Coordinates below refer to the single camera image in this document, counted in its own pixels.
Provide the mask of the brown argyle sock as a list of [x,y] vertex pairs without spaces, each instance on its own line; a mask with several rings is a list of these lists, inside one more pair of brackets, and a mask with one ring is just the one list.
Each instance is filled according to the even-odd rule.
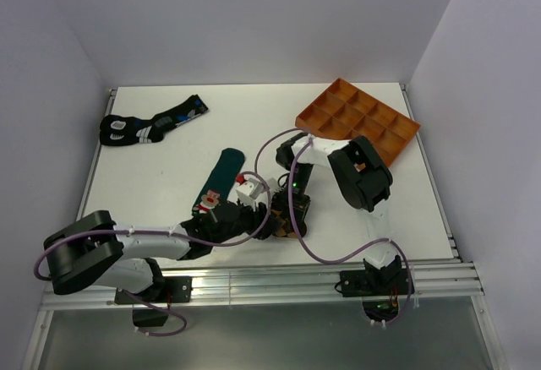
[[[270,217],[273,220],[272,235],[274,237],[297,237],[297,233],[293,228],[292,216],[288,207],[272,207],[270,212]],[[306,207],[294,208],[293,213],[297,224],[298,232],[300,233],[301,238],[304,238],[308,231],[308,227],[305,223],[308,209]]]

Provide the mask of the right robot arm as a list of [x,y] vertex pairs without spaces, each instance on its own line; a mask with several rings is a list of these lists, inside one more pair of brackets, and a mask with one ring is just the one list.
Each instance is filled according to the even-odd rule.
[[341,264],[366,251],[364,289],[377,294],[387,292],[407,274],[407,269],[402,267],[406,262],[404,253],[388,237],[369,233],[366,244],[334,260],[316,255],[303,239],[304,220],[310,206],[306,187],[316,166],[329,169],[342,198],[368,218],[378,214],[378,206],[391,196],[391,172],[367,138],[333,140],[299,133],[277,148],[276,163],[288,171],[286,188],[279,196],[284,199],[282,204],[288,207],[289,224],[301,247],[313,260],[322,264]]

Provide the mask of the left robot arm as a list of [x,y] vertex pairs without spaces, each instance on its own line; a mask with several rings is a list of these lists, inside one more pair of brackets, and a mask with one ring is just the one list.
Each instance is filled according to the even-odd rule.
[[265,240],[273,231],[263,203],[220,203],[171,229],[120,226],[108,211],[97,210],[49,236],[40,260],[49,269],[44,279],[57,295],[106,286],[154,302],[167,288],[159,259],[196,260],[214,248]]

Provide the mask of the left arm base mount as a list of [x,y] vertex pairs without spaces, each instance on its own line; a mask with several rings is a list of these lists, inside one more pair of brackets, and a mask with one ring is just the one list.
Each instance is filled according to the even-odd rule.
[[140,293],[117,289],[113,302],[120,306],[141,305],[140,308],[132,307],[133,325],[153,332],[173,318],[180,319],[183,327],[187,326],[187,321],[173,310],[173,305],[190,302],[191,291],[190,276],[164,277],[158,285],[153,285]]

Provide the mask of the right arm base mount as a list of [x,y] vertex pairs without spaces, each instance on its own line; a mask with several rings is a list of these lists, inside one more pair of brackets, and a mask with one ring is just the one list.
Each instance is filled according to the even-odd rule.
[[364,314],[370,321],[389,323],[401,312],[400,300],[409,301],[415,292],[413,280],[405,269],[390,279],[373,270],[343,270],[334,290],[344,298],[360,298]]

